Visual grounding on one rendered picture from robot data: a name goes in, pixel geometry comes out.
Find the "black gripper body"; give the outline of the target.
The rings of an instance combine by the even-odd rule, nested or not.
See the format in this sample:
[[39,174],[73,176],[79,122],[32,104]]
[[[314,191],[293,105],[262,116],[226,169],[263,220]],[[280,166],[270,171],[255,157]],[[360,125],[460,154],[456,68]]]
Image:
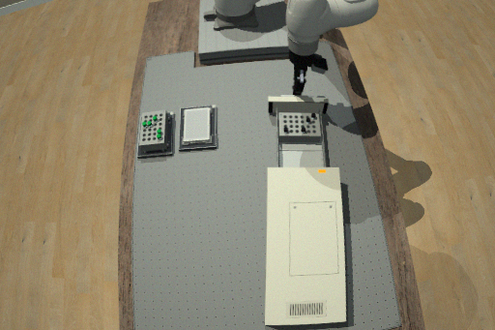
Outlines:
[[289,60],[291,61],[291,63],[298,66],[297,67],[297,75],[300,75],[301,70],[304,70],[304,74],[305,74],[306,73],[306,67],[312,64],[313,59],[314,59],[314,54],[312,54],[310,56],[302,56],[302,55],[298,55],[298,54],[293,53],[289,49]]

